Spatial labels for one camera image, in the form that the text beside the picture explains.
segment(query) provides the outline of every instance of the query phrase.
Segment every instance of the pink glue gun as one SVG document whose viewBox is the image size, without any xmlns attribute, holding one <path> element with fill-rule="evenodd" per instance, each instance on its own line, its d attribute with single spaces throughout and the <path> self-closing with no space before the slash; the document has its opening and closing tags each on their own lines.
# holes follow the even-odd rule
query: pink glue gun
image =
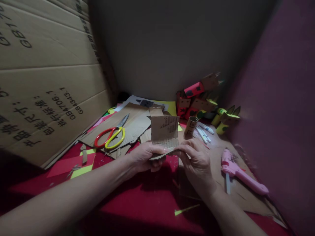
<svg viewBox="0 0 315 236">
<path fill-rule="evenodd" d="M 222 170 L 226 174 L 226 191 L 230 194 L 230 176 L 237 176 L 248 187 L 259 195 L 266 195 L 269 193 L 265 185 L 258 183 L 247 175 L 235 162 L 232 161 L 233 155 L 225 149 L 222 154 Z"/>
</svg>

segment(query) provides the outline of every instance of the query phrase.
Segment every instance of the scissors handle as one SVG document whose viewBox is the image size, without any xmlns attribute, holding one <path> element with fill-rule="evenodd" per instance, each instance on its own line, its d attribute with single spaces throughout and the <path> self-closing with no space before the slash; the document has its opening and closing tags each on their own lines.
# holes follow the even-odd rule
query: scissors handle
<svg viewBox="0 0 315 236">
<path fill-rule="evenodd" d="M 108 146 L 109 143 L 110 143 L 111 141 L 113 141 L 113 139 L 121 132 L 121 130 L 122 130 L 122 138 L 121 138 L 121 140 L 120 140 L 117 144 L 115 144 L 115 145 L 109 147 L 109 146 Z M 116 147 L 118 147 L 118 146 L 122 143 L 122 141 L 124 141 L 124 139 L 125 139 L 125 128 L 119 127 L 119 130 L 118 130 L 112 137 L 110 137 L 109 140 L 106 142 L 105 148 L 106 148 L 106 149 L 113 149 L 113 148 L 116 148 Z"/>
<path fill-rule="evenodd" d="M 114 131 L 117 130 L 117 129 L 119 129 L 119 128 L 118 128 L 118 127 L 113 127 L 113 128 L 109 128 L 109 129 L 104 130 L 103 132 L 101 132 L 101 133 L 96 137 L 96 139 L 95 139 L 95 141 L 94 141 L 94 146 L 95 146 L 96 148 L 103 148 L 103 147 L 105 146 L 105 144 L 108 142 L 108 140 L 112 137 Z M 108 138 L 106 139 L 106 141 L 105 141 L 102 145 L 98 145 L 98 144 L 97 144 L 97 143 L 98 143 L 98 140 L 99 140 L 104 134 L 106 134 L 106 133 L 108 133 L 108 132 L 111 132 L 111 133 L 109 134 L 109 136 L 108 136 Z"/>
</svg>

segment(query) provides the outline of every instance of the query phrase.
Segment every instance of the white marker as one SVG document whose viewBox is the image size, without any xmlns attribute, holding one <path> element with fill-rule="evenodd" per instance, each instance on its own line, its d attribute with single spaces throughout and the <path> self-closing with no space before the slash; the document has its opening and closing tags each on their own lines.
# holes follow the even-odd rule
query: white marker
<svg viewBox="0 0 315 236">
<path fill-rule="evenodd" d="M 200 128 L 196 127 L 196 130 L 198 131 L 199 135 L 201 136 L 202 140 L 204 141 L 205 144 L 207 144 L 207 139 L 206 137 L 203 135 L 202 131 L 200 130 Z"/>
<path fill-rule="evenodd" d="M 204 137 L 208 140 L 209 143 L 211 143 L 211 140 L 209 139 L 208 135 L 206 134 L 206 132 L 200 128 L 201 132 L 204 134 Z"/>
<path fill-rule="evenodd" d="M 210 134 L 214 134 L 213 129 L 209 128 L 208 126 L 204 125 L 201 122 L 198 122 L 198 125 L 200 125 L 201 128 L 205 129 L 206 131 L 208 131 Z"/>
</svg>

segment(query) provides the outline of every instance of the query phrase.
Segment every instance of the yellow scissors handle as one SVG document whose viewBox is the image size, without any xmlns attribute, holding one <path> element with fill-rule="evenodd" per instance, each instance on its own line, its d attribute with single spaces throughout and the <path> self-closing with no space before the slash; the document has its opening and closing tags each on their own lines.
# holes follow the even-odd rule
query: yellow scissors handle
<svg viewBox="0 0 315 236">
<path fill-rule="evenodd" d="M 109 143 L 110 143 L 111 141 L 113 141 L 113 139 L 121 132 L 121 130 L 122 130 L 122 138 L 121 138 L 121 140 L 120 140 L 117 144 L 115 144 L 115 145 L 109 147 L 109 146 L 108 146 Z M 116 148 L 116 147 L 118 147 L 118 146 L 122 143 L 122 141 L 124 141 L 124 139 L 125 139 L 125 128 L 119 127 L 118 131 L 117 131 L 115 134 L 113 134 L 113 136 L 110 137 L 110 139 L 106 142 L 105 148 L 106 148 L 106 149 L 113 149 L 113 148 Z"/>
</svg>

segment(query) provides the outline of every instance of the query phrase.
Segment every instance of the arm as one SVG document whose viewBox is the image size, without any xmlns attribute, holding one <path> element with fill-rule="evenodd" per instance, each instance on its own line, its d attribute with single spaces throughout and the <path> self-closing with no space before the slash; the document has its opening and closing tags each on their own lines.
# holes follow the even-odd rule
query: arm
<svg viewBox="0 0 315 236">
<path fill-rule="evenodd" d="M 78 221 L 121 183 L 136 173 L 158 171 L 164 160 L 151 164 L 161 146 L 141 144 L 131 153 L 32 198 L 0 218 L 0 235 L 54 235 Z"/>
<path fill-rule="evenodd" d="M 217 187 L 210 169 L 210 151 L 194 139 L 184 141 L 177 149 L 182 151 L 177 155 L 184 164 L 187 178 L 218 221 L 224 235 L 266 235 Z"/>
</svg>

